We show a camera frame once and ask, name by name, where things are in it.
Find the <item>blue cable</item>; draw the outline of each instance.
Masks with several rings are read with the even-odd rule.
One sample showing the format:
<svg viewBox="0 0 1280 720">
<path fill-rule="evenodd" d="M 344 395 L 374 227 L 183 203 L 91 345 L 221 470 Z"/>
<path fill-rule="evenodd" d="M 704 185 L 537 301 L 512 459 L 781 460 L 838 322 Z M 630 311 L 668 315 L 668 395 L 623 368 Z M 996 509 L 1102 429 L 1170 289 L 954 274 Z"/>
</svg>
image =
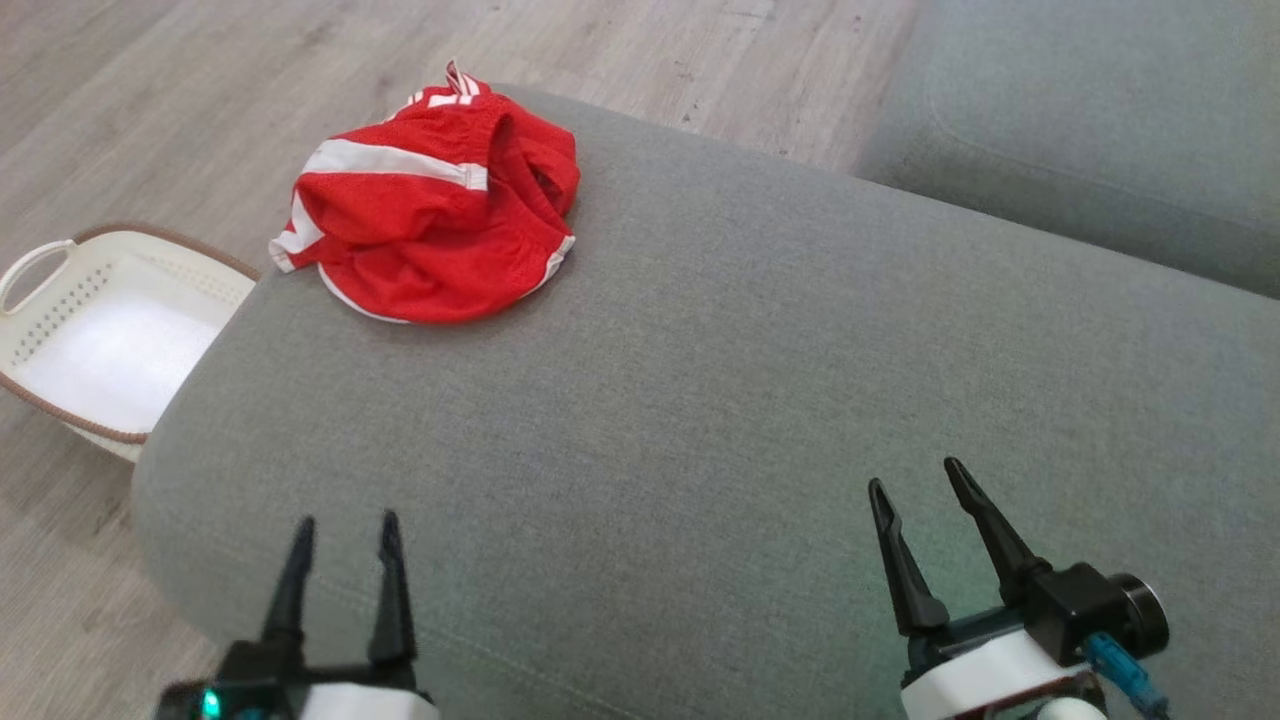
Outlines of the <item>blue cable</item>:
<svg viewBox="0 0 1280 720">
<path fill-rule="evenodd" d="M 1084 641 L 1084 659 L 1129 697 L 1144 720 L 1169 720 L 1169 698 L 1151 684 L 1147 671 L 1115 638 L 1093 633 Z"/>
</svg>

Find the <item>white stripe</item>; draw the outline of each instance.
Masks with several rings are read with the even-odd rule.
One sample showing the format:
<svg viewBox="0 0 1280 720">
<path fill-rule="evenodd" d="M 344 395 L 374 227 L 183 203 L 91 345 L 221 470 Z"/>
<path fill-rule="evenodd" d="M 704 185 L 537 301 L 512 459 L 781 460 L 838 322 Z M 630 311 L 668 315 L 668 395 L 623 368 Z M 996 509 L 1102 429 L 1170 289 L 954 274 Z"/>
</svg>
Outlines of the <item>white stripe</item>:
<svg viewBox="0 0 1280 720">
<path fill-rule="evenodd" d="M 297 192 L 293 193 L 293 208 L 289 210 L 289 220 L 293 223 L 293 231 L 282 232 L 266 246 L 275 264 L 285 273 L 293 270 L 293 261 L 285 254 L 296 255 L 302 252 L 324 237 L 320 228 L 311 220 L 311 215 L 307 213 L 306 206 L 302 205 L 302 199 L 298 197 Z"/>
<path fill-rule="evenodd" d="M 444 74 L 448 76 L 449 87 L 452 87 L 454 92 L 460 95 L 467 94 L 467 81 L 463 79 L 466 73 L 458 69 L 457 59 L 449 60 L 449 64 L 444 68 Z"/>
<path fill-rule="evenodd" d="M 489 170 L 477 163 L 453 164 L 399 147 L 364 145 L 339 138 L 321 142 L 302 168 L 302 173 L 402 174 L 443 179 L 467 190 L 489 188 Z M 296 217 L 293 227 L 302 234 Z"/>
<path fill-rule="evenodd" d="M 538 290 L 538 288 L 543 287 L 544 284 L 547 284 L 547 281 L 552 279 L 552 275 L 554 275 L 556 270 L 559 269 L 561 263 L 564 261 L 564 256 L 568 255 L 568 251 L 570 251 L 571 247 L 573 247 L 573 242 L 576 240 L 577 238 L 573 237 L 573 236 L 571 236 L 571 234 L 566 234 L 564 236 L 564 240 L 561 241 L 561 246 L 556 250 L 556 252 L 552 252 L 550 258 L 547 259 L 547 270 L 543 272 L 543 279 L 538 284 L 534 286 L 534 290 Z M 530 290 L 529 292 L 526 292 L 525 297 L 527 297 L 529 295 L 531 295 L 534 292 L 534 290 Z"/>
<path fill-rule="evenodd" d="M 394 113 L 392 113 L 390 115 L 387 115 L 387 119 L 383 120 L 383 122 L 385 123 L 385 122 L 390 120 L 392 118 L 394 118 L 396 115 L 398 115 L 401 110 L 403 110 L 404 108 L 408 108 L 413 102 L 417 102 L 417 100 L 415 100 L 415 97 L 417 97 L 417 96 L 416 95 L 410 95 L 408 100 L 406 100 L 404 104 L 401 105 L 399 109 L 397 109 Z"/>
<path fill-rule="evenodd" d="M 292 273 L 297 268 L 293 266 L 293 260 L 289 260 L 288 252 L 284 250 L 285 243 L 296 242 L 297 238 L 294 233 L 289 231 L 282 232 L 275 240 L 266 245 L 268 252 L 271 254 L 271 260 L 275 260 L 275 266 L 280 268 L 285 273 Z"/>
<path fill-rule="evenodd" d="M 361 315 L 367 315 L 367 316 L 370 316 L 370 318 L 372 318 L 375 320 L 387 320 L 388 323 L 398 323 L 401 325 L 407 325 L 408 324 L 408 320 L 401 320 L 399 318 L 388 318 L 385 315 L 375 315 L 375 314 L 370 313 L 369 310 L 365 310 L 360 305 L 356 305 L 355 300 L 347 297 L 346 293 L 343 293 L 340 290 L 338 290 L 338 286 L 333 284 L 333 281 L 329 279 L 329 273 L 324 272 L 324 265 L 320 265 L 320 279 L 324 281 L 324 284 L 325 284 L 325 287 L 329 288 L 329 292 L 334 293 L 338 297 L 338 300 L 342 300 L 343 302 L 346 302 L 347 305 L 349 305 L 351 309 L 355 310 L 356 313 L 360 313 Z"/>
</svg>

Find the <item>wooden floor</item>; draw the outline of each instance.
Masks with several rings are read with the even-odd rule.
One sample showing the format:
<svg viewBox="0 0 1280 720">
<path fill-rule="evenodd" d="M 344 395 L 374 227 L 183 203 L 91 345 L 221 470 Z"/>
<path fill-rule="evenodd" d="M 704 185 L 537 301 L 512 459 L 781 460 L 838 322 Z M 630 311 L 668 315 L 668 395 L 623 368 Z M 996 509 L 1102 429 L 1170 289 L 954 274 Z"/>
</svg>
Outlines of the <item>wooden floor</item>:
<svg viewBox="0 0 1280 720">
<path fill-rule="evenodd" d="M 265 269 L 310 151 L 451 58 L 847 172 L 919 1 L 5 0 L 0 266 L 143 220 Z M 0 396 L 0 717 L 148 717 L 210 670 L 146 579 L 129 471 Z"/>
</svg>

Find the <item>basket rim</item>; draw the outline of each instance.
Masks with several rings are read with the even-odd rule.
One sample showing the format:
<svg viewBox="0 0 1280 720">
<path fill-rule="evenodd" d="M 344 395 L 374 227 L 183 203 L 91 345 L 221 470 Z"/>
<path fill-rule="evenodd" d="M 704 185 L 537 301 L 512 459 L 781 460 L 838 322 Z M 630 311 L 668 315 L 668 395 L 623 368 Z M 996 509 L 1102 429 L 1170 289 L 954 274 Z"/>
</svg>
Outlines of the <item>basket rim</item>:
<svg viewBox="0 0 1280 720">
<path fill-rule="evenodd" d="M 262 274 L 257 272 L 257 269 L 255 269 L 252 265 L 244 263 L 243 260 L 233 255 L 228 255 L 227 252 L 223 252 L 216 247 L 211 247 L 204 242 L 200 242 L 198 240 L 187 237 L 179 232 L 174 232 L 148 223 L 108 223 L 102 225 L 95 225 L 92 228 L 88 228 L 87 231 L 76 233 L 74 236 L 72 236 L 70 240 L 76 245 L 82 245 L 90 240 L 93 240 L 95 237 L 113 232 L 138 232 L 142 234 L 150 234 L 152 237 L 157 237 L 160 240 L 172 242 L 174 245 L 186 247 L 187 250 L 200 252 L 201 255 L 216 260 L 223 265 L 227 265 L 228 268 L 244 275 L 246 278 L 253 281 L 255 283 L 262 277 Z M 123 442 L 127 445 L 142 445 L 143 442 L 146 442 L 147 436 L 150 434 L 150 433 L 124 433 L 120 430 L 108 428 L 106 425 L 95 423 L 87 418 L 82 418 L 74 413 L 63 410 L 61 407 L 58 407 L 56 405 L 49 402 L 47 400 L 28 391 L 26 387 L 18 384 L 18 382 L 6 375 L 4 370 L 0 370 L 0 387 L 4 387 L 6 391 L 18 396 L 19 400 L 35 405 L 36 407 L 52 415 L 58 420 L 61 420 L 63 423 L 67 423 L 68 425 L 72 425 L 74 428 L 79 428 L 84 432 L 93 433 L 95 436 L 99 437 L 114 439 L 116 442 Z"/>
</svg>

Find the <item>gray sofa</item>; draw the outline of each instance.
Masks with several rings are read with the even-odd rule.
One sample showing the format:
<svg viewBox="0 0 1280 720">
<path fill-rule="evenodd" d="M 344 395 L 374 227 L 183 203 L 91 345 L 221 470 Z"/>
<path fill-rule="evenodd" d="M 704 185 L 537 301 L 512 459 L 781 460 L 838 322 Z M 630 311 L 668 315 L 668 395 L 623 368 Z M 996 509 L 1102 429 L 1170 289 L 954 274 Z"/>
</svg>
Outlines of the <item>gray sofa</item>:
<svg viewBox="0 0 1280 720">
<path fill-rule="evenodd" d="M 1160 592 L 1180 716 L 1274 710 L 1277 301 L 509 92 L 579 138 L 548 287 L 399 327 L 270 274 L 147 442 L 137 536 L 198 628 L 256 632 L 311 512 L 308 651 L 360 657 L 392 507 L 451 720 L 897 717 L 865 484 L 988 607 L 951 454 L 1051 561 Z"/>
<path fill-rule="evenodd" d="M 1280 299 L 1280 4 L 940 0 L 858 176 Z"/>
</svg>

